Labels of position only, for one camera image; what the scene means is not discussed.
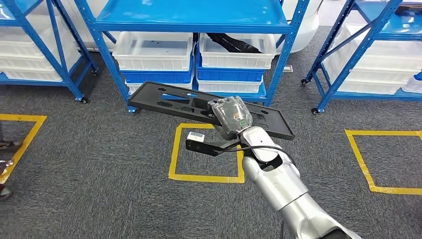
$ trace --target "black plastic tray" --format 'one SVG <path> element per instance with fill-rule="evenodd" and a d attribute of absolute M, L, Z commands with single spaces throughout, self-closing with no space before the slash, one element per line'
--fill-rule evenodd
<path fill-rule="evenodd" d="M 208 111 L 208 102 L 223 97 L 180 87 L 145 82 L 133 93 L 128 105 L 204 123 L 221 125 Z M 272 108 L 246 103 L 253 117 L 253 125 L 262 127 L 276 138 L 293 140 L 295 135 L 281 112 Z"/>

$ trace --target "floor marking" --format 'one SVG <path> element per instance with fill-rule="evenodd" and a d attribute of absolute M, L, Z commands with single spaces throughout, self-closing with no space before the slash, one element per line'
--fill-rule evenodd
<path fill-rule="evenodd" d="M 5 121 L 26 121 L 26 122 L 35 122 L 32 129 L 29 131 L 26 138 L 23 140 L 22 146 L 15 152 L 12 157 L 13 165 L 7 167 L 3 174 L 0 175 L 0 183 L 5 183 L 6 180 L 9 178 L 10 174 L 12 173 L 13 169 L 19 162 L 20 158 L 22 157 L 25 150 L 28 148 L 31 141 L 34 139 L 35 135 L 41 128 L 42 124 L 44 123 L 47 116 L 27 116 L 27 115 L 8 115 L 8 114 L 0 114 L 0 120 Z"/>
<path fill-rule="evenodd" d="M 356 145 L 356 141 L 353 138 L 354 135 L 371 135 L 371 136 L 419 136 L 422 140 L 422 131 L 386 131 L 386 130 L 344 130 L 346 132 L 347 139 L 353 149 L 353 153 L 356 156 L 356 160 L 368 182 L 369 190 L 378 193 L 388 194 L 410 194 L 410 195 L 422 195 L 422 188 L 396 188 L 396 187 L 379 187 L 375 185 L 372 176 L 369 173 L 368 168 L 363 161 L 362 155 Z"/>
<path fill-rule="evenodd" d="M 207 176 L 207 175 L 190 175 L 190 174 L 176 174 L 177 155 L 179 153 L 179 144 L 182 136 L 183 128 L 199 128 L 199 129 L 213 129 L 214 126 L 208 123 L 181 123 L 176 128 L 174 135 L 173 150 L 171 155 L 169 178 L 179 181 L 195 181 L 195 182 L 209 182 L 209 183 L 244 183 L 245 174 L 242 168 L 243 152 L 237 152 L 237 177 L 226 176 Z"/>

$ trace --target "gray carpet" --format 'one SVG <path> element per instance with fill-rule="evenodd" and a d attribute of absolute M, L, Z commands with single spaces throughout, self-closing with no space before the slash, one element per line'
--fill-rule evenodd
<path fill-rule="evenodd" d="M 282 78 L 273 107 L 283 111 L 296 139 L 277 142 L 296 159 L 310 194 L 340 223 L 365 239 L 421 238 L 421 196 L 370 192 L 344 129 L 421 130 L 422 104 L 336 100 L 313 116 L 317 88 L 302 87 L 300 79 L 328 31 L 321 27 L 289 59 L 294 73 Z M 1 113 L 48 116 L 7 182 L 15 194 L 0 205 L 2 238 L 280 237 L 281 219 L 250 180 L 168 179 L 174 130 L 188 120 L 128 114 L 94 57 L 101 71 L 84 80 L 88 105 L 74 102 L 67 89 L 0 87 Z M 3 127 L 6 137 L 24 137 L 31 123 Z M 416 138 L 357 136 L 356 142 L 377 185 L 422 188 Z M 180 146 L 176 172 L 234 176 L 233 156 L 211 158 Z"/>

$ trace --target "black bracket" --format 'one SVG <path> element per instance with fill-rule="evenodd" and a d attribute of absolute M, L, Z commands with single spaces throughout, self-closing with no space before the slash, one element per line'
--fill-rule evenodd
<path fill-rule="evenodd" d="M 170 85 L 145 82 L 129 97 L 127 104 L 140 109 L 221 125 L 208 109 L 209 101 L 221 98 L 224 97 Z M 272 137 L 287 140 L 295 138 L 279 110 L 251 103 L 245 104 L 252 114 L 254 126 L 263 128 Z"/>
<path fill-rule="evenodd" d="M 236 147 L 240 144 L 240 139 L 234 139 L 228 142 L 199 142 L 191 139 L 186 139 L 186 149 L 198 153 L 208 154 L 211 156 L 218 156 L 224 153 L 225 149 Z"/>

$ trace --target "storage crate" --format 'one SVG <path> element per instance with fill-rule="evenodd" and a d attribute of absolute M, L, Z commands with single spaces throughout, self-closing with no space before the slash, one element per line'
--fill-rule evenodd
<path fill-rule="evenodd" d="M 202 58 L 199 49 L 195 54 L 195 65 L 198 80 L 215 81 L 247 81 L 261 82 L 265 69 L 235 69 L 235 68 L 208 68 L 202 67 Z"/>
<path fill-rule="evenodd" d="M 69 59 L 66 61 L 68 71 L 78 62 L 81 54 L 71 51 Z M 32 81 L 57 81 L 63 79 L 57 74 L 56 70 L 51 69 L 23 69 L 23 68 L 1 68 L 0 72 L 4 72 L 9 79 L 13 80 L 32 80 Z"/>
<path fill-rule="evenodd" d="M 361 24 L 344 25 L 335 38 L 333 47 L 348 39 L 364 26 Z M 347 63 L 367 32 L 357 36 L 338 50 L 341 56 L 340 64 L 345 65 Z M 360 68 L 389 71 L 420 71 L 422 68 L 422 42 L 374 41 L 354 67 L 354 69 Z"/>
<path fill-rule="evenodd" d="M 113 56 L 121 70 L 188 71 L 192 48 L 193 33 L 125 31 Z"/>
<path fill-rule="evenodd" d="M 49 16 L 29 15 L 27 17 L 32 27 L 38 33 L 44 44 L 53 51 L 56 46 L 53 28 Z M 62 20 L 56 18 L 59 32 L 69 32 Z M 61 37 L 62 43 L 69 37 Z M 32 39 L 20 27 L 0 27 L 0 56 L 13 55 L 16 57 L 44 56 Z"/>
<path fill-rule="evenodd" d="M 200 36 L 202 67 L 270 69 L 276 55 L 276 43 L 273 34 L 228 34 L 244 41 L 261 53 L 228 52 L 221 45 L 213 42 L 205 33 Z"/>
<path fill-rule="evenodd" d="M 191 90 L 192 89 L 192 83 L 194 81 L 194 71 L 191 72 L 191 81 L 187 84 L 169 84 L 171 86 L 176 86 L 176 87 L 181 87 L 181 88 L 186 88 Z M 129 95 L 132 95 L 133 93 L 135 93 L 135 91 L 142 86 L 142 83 L 137 83 L 137 84 L 131 84 L 128 82 L 124 82 L 126 84 L 127 87 L 129 87 Z"/>
<path fill-rule="evenodd" d="M 162 84 L 188 84 L 191 82 L 191 72 L 194 64 L 191 58 L 189 71 L 120 71 L 127 83 L 139 84 L 152 81 Z"/>
<path fill-rule="evenodd" d="M 78 49 L 76 48 L 76 45 L 73 43 L 72 40 L 63 45 L 63 53 L 66 60 L 67 70 L 69 71 L 75 63 L 75 59 L 78 60 L 81 54 L 79 53 Z M 52 52 L 52 54 L 61 65 L 62 63 L 57 47 Z M 0 71 L 10 68 L 19 68 L 25 70 L 53 70 L 53 66 L 50 64 L 50 62 L 45 56 L 0 56 Z"/>
<path fill-rule="evenodd" d="M 406 92 L 422 93 L 422 72 L 411 77 L 408 83 L 402 87 L 402 90 Z"/>
<path fill-rule="evenodd" d="M 257 93 L 260 82 L 244 81 L 201 81 L 198 82 L 198 90 L 202 92 L 225 92 L 225 93 Z"/>
<path fill-rule="evenodd" d="M 334 52 L 322 62 L 332 84 L 344 67 L 339 65 L 337 58 L 338 53 Z M 406 85 L 409 77 L 414 74 L 414 72 L 403 71 L 353 69 L 338 90 L 393 95 L 400 87 Z"/>

